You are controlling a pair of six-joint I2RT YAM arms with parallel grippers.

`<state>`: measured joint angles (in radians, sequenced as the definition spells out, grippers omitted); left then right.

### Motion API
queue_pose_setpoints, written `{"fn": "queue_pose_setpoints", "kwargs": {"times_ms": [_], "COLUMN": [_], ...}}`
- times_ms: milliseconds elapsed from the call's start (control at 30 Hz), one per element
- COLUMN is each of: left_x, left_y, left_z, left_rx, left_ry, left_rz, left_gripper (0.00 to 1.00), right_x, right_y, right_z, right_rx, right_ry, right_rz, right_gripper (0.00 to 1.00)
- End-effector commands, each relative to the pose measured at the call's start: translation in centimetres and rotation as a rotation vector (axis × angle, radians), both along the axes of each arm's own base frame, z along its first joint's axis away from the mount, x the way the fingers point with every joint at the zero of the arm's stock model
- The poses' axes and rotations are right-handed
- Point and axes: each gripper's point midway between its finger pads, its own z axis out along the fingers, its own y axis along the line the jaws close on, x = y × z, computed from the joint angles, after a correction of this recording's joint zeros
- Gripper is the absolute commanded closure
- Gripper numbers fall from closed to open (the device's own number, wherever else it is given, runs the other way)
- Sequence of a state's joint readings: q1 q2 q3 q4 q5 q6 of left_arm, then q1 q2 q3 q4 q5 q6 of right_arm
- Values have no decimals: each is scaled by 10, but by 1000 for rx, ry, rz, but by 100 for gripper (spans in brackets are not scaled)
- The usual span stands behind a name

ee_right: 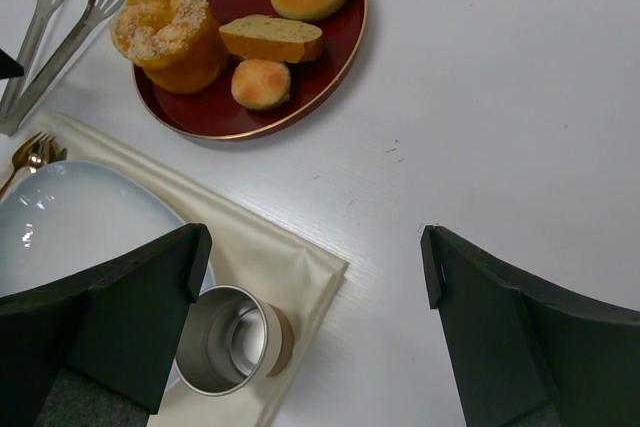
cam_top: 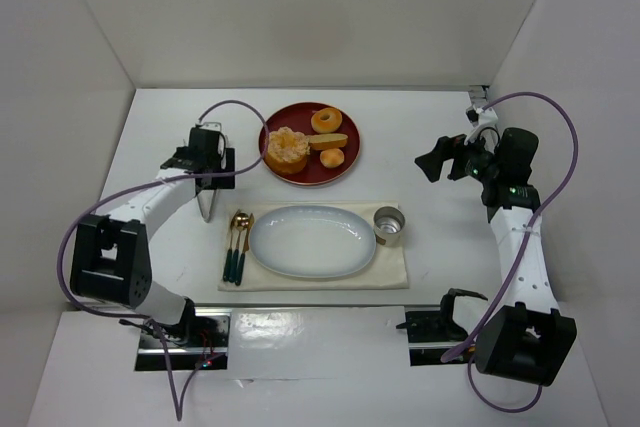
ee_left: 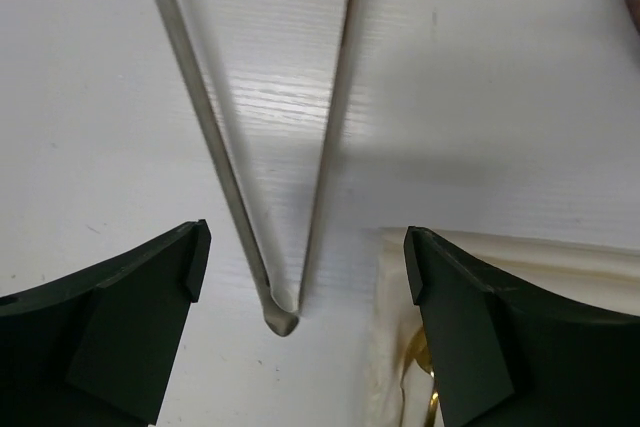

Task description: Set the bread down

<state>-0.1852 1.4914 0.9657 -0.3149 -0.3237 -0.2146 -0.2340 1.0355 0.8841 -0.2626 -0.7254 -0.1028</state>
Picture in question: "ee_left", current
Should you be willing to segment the stainless steel tongs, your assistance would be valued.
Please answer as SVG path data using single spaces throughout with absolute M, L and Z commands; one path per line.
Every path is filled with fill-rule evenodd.
M 269 329 L 322 248 L 365 0 L 155 0 Z

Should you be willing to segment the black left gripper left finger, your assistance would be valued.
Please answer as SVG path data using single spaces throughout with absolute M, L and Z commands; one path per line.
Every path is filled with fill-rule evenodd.
M 156 424 L 210 243 L 206 221 L 185 222 L 2 297 L 2 425 Z

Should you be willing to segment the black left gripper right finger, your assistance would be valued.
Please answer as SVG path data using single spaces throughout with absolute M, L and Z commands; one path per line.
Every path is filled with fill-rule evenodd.
M 410 227 L 404 256 L 448 426 L 635 426 L 639 320 Z

